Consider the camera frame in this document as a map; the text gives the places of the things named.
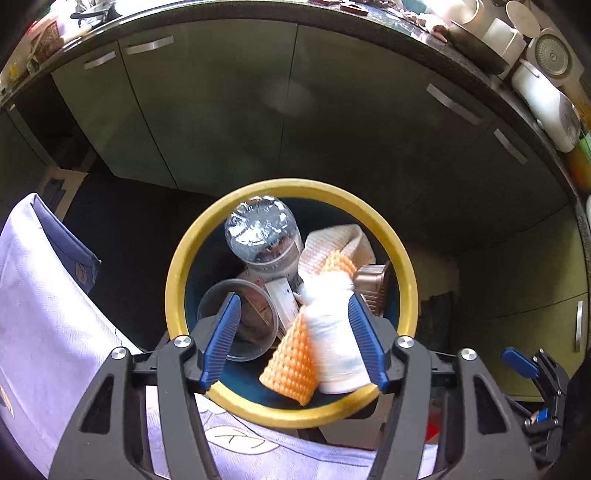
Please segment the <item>brown plastic tray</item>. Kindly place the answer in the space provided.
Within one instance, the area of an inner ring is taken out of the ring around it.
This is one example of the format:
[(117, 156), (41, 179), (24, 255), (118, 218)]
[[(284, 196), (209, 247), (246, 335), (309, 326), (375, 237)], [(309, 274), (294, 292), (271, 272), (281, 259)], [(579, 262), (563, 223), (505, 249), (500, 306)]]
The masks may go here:
[(355, 291), (365, 299), (370, 311), (383, 316), (387, 305), (387, 296), (392, 278), (392, 264), (366, 264), (353, 274)]

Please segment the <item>white paper box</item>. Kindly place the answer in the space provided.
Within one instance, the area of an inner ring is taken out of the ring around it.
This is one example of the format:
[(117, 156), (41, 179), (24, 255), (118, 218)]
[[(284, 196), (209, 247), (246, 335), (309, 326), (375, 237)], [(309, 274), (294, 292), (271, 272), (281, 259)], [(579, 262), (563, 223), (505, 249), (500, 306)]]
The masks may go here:
[(290, 283), (286, 278), (277, 278), (266, 282), (264, 288), (266, 288), (266, 292), (269, 294), (271, 303), (273, 303), (279, 317), (280, 332), (286, 334), (291, 324), (296, 320), (298, 309), (300, 309)]

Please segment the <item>white kettle jug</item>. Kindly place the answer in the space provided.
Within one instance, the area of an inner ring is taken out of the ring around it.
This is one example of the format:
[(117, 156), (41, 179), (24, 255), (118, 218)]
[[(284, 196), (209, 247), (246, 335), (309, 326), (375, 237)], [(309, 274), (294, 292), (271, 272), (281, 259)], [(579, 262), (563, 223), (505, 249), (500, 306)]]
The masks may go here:
[(451, 3), (449, 17), (459, 25), (475, 30), (482, 22), (484, 10), (484, 3), (481, 0), (457, 0)]

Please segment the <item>purple floral tablecloth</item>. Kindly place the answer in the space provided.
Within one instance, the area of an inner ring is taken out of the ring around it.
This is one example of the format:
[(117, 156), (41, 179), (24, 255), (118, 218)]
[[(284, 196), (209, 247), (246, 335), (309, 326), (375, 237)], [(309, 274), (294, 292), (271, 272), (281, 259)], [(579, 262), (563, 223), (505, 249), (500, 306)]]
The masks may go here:
[[(42, 476), (106, 357), (119, 346), (139, 351), (63, 265), (54, 231), (80, 244), (30, 193), (1, 232), (1, 418)], [(376, 457), (253, 425), (202, 395), (195, 402), (223, 479), (365, 479)]]

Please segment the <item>clear plastic cup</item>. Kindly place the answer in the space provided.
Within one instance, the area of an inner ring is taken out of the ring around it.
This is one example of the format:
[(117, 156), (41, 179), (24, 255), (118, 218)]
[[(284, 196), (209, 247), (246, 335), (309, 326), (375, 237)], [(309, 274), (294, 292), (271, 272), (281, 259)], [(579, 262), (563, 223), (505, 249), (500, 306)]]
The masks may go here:
[(245, 363), (262, 357), (276, 342), (279, 334), (279, 315), (262, 287), (245, 279), (228, 279), (216, 283), (202, 296), (197, 319), (224, 311), (229, 296), (229, 311), (235, 316), (235, 327), (228, 360)]

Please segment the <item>white paper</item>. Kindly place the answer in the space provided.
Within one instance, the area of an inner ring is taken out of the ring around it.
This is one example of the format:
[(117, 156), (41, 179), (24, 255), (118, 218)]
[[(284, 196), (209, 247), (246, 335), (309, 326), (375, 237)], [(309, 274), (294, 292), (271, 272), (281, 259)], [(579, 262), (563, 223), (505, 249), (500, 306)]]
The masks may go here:
[(311, 342), (318, 390), (325, 395), (352, 393), (370, 384), (359, 346), (349, 325), (353, 280), (345, 271), (308, 277), (297, 292)]

